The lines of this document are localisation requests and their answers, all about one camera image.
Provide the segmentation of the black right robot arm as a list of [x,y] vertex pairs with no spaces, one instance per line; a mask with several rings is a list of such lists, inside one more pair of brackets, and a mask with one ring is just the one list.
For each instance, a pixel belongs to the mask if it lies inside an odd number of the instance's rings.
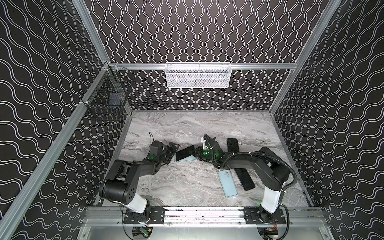
[[191,151],[191,155],[200,161],[212,163],[218,169],[255,171],[265,186],[261,208],[269,214],[277,211],[283,193],[298,181],[295,171],[285,161],[262,151],[232,153],[198,147]]

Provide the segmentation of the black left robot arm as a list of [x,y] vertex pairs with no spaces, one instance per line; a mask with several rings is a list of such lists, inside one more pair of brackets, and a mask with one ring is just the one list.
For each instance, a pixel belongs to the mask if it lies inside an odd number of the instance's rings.
[[100,187],[100,197],[120,204],[135,214],[145,215],[149,207],[146,199],[137,194],[139,178],[155,175],[161,167],[168,165],[180,145],[153,141],[147,156],[139,162],[115,160]]

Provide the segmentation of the black phone case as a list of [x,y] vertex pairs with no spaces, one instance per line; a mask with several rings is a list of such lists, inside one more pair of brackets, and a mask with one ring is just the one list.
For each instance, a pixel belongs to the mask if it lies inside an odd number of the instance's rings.
[[227,148],[228,148],[228,152],[230,152],[230,153],[239,153],[240,148],[239,148],[238,139],[228,138],[227,139]]

